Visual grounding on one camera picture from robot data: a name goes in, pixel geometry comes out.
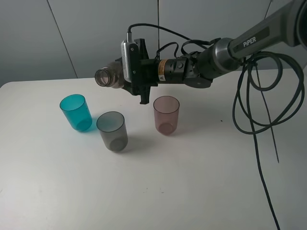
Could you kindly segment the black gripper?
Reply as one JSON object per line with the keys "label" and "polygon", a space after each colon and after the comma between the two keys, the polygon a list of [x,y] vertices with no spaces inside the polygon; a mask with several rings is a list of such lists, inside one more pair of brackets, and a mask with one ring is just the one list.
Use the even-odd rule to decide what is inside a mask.
{"label": "black gripper", "polygon": [[132,64],[130,93],[140,95],[140,104],[148,104],[151,87],[159,84],[183,84],[192,77],[192,65],[186,57],[175,59],[148,59],[145,39],[135,39],[139,48],[140,59]]}

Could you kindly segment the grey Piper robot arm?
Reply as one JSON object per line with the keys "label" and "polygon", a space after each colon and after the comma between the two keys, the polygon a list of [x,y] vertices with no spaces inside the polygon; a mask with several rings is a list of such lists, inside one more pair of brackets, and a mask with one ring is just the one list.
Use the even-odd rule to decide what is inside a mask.
{"label": "grey Piper robot arm", "polygon": [[307,45],[307,3],[293,0],[236,39],[211,41],[186,39],[186,44],[203,48],[202,52],[185,51],[177,46],[180,57],[150,59],[143,39],[132,39],[132,32],[122,42],[123,76],[128,90],[148,104],[150,88],[160,83],[185,84],[192,88],[209,88],[215,78],[237,70],[253,58],[266,55],[266,48],[277,43],[290,47]]}

